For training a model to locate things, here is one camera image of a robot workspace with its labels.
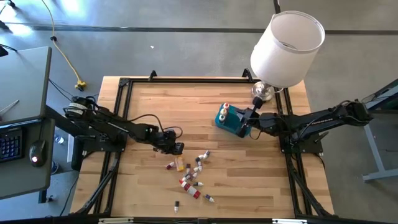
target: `lamp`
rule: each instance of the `lamp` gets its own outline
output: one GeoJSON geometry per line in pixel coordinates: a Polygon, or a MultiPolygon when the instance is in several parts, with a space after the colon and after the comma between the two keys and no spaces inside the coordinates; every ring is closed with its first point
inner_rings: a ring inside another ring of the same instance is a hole
{"type": "Polygon", "coordinates": [[[251,68],[262,81],[254,84],[253,96],[267,101],[273,86],[301,82],[324,40],[325,30],[314,17],[298,11],[274,14],[251,54],[251,68]]]}

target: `wooden tabletop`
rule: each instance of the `wooden tabletop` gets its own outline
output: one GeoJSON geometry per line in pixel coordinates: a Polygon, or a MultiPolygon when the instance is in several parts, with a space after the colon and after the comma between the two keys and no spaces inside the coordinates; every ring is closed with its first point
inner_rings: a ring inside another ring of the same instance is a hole
{"type": "MultiPolygon", "coordinates": [[[[114,107],[120,77],[104,77],[98,103],[114,107]]],[[[172,155],[154,152],[152,146],[128,140],[122,154],[112,216],[129,217],[293,217],[292,199],[285,157],[277,138],[262,133],[258,140],[241,139],[215,126],[215,116],[222,103],[239,108],[252,107],[252,84],[226,83],[135,83],[132,88],[128,118],[156,114],[163,127],[180,126],[185,143],[183,159],[195,167],[195,158],[210,150],[197,181],[202,195],[211,195],[215,203],[202,196],[195,200],[178,182],[182,172],[166,170],[172,155]],[[174,202],[180,201],[177,214],[174,202]]],[[[310,112],[304,82],[289,88],[295,114],[310,112]]],[[[123,111],[126,90],[123,93],[123,111]]],[[[276,112],[275,99],[260,112],[276,112]]],[[[157,124],[151,117],[137,123],[157,124]]],[[[77,211],[97,187],[103,152],[95,152],[83,161],[71,212],[77,211]]],[[[303,155],[307,184],[323,207],[333,213],[325,171],[319,158],[303,155]]],[[[103,207],[107,193],[104,194],[103,207]]],[[[298,190],[300,208],[304,210],[298,190]]]]}

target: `gray floor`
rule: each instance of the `gray floor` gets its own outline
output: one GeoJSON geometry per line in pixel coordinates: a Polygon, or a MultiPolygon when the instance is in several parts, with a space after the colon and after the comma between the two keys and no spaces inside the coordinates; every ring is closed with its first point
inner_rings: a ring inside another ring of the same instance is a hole
{"type": "MultiPolygon", "coordinates": [[[[0,30],[0,43],[16,49],[52,43],[51,32],[26,24],[50,24],[41,1],[14,1],[0,14],[13,33],[0,30]]],[[[46,0],[56,24],[115,27],[265,28],[274,12],[272,0],[46,0]]],[[[394,0],[280,0],[282,10],[315,16],[326,29],[398,29],[394,0]]],[[[56,32],[59,45],[84,81],[85,92],[73,88],[74,74],[53,48],[50,78],[74,95],[95,95],[105,75],[240,76],[260,34],[145,32],[56,32]]],[[[346,99],[362,99],[398,76],[396,35],[327,35],[306,79],[313,111],[346,99]]],[[[61,111],[68,101],[52,86],[48,104],[61,111]]],[[[398,222],[398,178],[364,184],[362,174],[376,171],[362,128],[343,126],[323,140],[326,174],[335,213],[346,218],[398,222]]],[[[65,170],[65,146],[55,160],[65,170]]],[[[381,153],[389,167],[397,153],[381,153]]],[[[0,201],[0,220],[59,215],[76,173],[52,177],[49,195],[55,202],[37,205],[37,193],[0,201]]]]}

